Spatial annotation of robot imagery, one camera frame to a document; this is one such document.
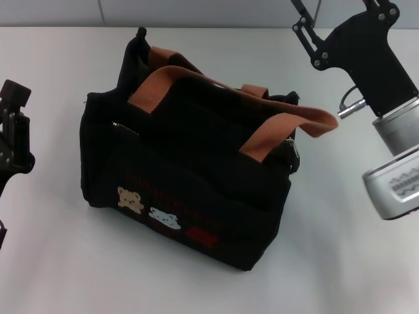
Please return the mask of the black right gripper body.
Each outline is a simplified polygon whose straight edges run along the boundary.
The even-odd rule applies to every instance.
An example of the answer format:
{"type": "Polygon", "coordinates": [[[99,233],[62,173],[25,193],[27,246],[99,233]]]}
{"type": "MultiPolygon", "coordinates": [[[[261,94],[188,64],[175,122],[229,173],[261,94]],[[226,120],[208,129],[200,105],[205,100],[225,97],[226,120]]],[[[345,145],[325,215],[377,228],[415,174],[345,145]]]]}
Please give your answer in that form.
{"type": "Polygon", "coordinates": [[[324,71],[347,72],[377,117],[418,95],[418,89],[388,43],[388,32],[400,16],[391,1],[365,1],[366,10],[334,28],[324,40],[314,39],[312,61],[324,71]]]}

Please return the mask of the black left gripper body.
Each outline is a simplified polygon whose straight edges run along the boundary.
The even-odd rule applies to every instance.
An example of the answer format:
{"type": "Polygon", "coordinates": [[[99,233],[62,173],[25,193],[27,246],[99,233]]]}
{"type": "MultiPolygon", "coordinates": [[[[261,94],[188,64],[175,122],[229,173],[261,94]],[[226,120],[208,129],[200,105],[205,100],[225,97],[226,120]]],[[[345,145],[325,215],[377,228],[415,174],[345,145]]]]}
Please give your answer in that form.
{"type": "Polygon", "coordinates": [[[11,148],[5,136],[1,136],[1,193],[11,177],[19,173],[30,173],[34,165],[35,157],[30,152],[29,136],[18,137],[14,148],[11,148]]]}

